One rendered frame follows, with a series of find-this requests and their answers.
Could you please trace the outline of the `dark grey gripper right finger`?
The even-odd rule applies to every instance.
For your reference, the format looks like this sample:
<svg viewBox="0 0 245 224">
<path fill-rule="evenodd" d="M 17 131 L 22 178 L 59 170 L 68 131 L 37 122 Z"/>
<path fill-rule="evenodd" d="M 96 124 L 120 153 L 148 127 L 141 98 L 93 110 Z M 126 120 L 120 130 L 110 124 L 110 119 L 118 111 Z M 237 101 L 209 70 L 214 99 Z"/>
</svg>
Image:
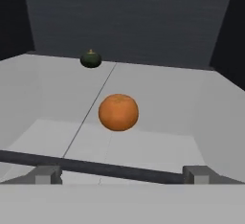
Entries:
<svg viewBox="0 0 245 224">
<path fill-rule="evenodd" d="M 183 176 L 185 184 L 193 185 L 239 185 L 240 181 L 219 175 L 207 166 L 183 166 Z"/>
</svg>

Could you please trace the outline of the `dark grey fridge shelf rail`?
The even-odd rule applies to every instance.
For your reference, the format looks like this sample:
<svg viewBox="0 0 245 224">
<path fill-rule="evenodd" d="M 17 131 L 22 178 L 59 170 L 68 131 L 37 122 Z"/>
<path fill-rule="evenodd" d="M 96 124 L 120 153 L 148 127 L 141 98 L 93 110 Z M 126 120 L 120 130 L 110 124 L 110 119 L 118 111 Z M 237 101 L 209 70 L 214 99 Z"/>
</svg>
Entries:
<svg viewBox="0 0 245 224">
<path fill-rule="evenodd" d="M 45 155 L 0 150 L 0 162 L 23 166 L 60 166 L 62 170 L 158 184 L 183 184 L 182 173 L 131 168 Z"/>
</svg>

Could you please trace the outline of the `orange round fruit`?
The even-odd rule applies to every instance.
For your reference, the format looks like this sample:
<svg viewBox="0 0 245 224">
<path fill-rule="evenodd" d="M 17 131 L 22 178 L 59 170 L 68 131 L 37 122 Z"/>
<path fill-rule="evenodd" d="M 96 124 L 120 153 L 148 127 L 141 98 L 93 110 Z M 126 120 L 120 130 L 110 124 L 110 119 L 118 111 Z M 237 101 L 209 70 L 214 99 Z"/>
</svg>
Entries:
<svg viewBox="0 0 245 224">
<path fill-rule="evenodd" d="M 139 108 L 135 100 L 124 94 L 107 96 L 99 106 L 99 120 L 113 131 L 125 131 L 139 119 Z"/>
</svg>

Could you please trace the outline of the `dark green round squash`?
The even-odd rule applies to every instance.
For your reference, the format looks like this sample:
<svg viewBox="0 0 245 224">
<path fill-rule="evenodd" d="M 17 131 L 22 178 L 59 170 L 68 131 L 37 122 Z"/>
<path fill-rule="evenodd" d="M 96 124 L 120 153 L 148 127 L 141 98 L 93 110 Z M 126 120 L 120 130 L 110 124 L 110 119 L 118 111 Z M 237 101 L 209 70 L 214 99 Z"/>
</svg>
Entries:
<svg viewBox="0 0 245 224">
<path fill-rule="evenodd" d="M 90 49 L 80 57 L 80 63 L 86 68 L 97 68 L 101 65 L 101 56 Z"/>
</svg>

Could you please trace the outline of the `white fridge interior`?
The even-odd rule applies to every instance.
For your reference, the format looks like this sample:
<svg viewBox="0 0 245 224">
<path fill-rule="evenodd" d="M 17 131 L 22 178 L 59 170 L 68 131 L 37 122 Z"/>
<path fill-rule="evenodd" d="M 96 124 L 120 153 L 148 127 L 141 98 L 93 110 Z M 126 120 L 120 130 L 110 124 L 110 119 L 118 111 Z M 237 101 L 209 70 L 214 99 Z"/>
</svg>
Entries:
<svg viewBox="0 0 245 224">
<path fill-rule="evenodd" d="M 138 104 L 133 128 L 101 125 L 111 94 Z M 0 61 L 0 149 L 173 172 L 207 165 L 245 182 L 245 92 L 214 71 L 16 56 Z"/>
</svg>

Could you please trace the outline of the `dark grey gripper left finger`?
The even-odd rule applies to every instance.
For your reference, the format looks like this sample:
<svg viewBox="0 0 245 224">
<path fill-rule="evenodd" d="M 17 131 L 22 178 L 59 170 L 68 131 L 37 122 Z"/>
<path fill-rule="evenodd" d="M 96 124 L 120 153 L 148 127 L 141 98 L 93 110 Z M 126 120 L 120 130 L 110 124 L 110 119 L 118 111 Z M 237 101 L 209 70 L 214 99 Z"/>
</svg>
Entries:
<svg viewBox="0 0 245 224">
<path fill-rule="evenodd" d="M 0 184 L 52 185 L 61 184 L 62 170 L 59 166 L 15 166 L 1 179 Z"/>
</svg>

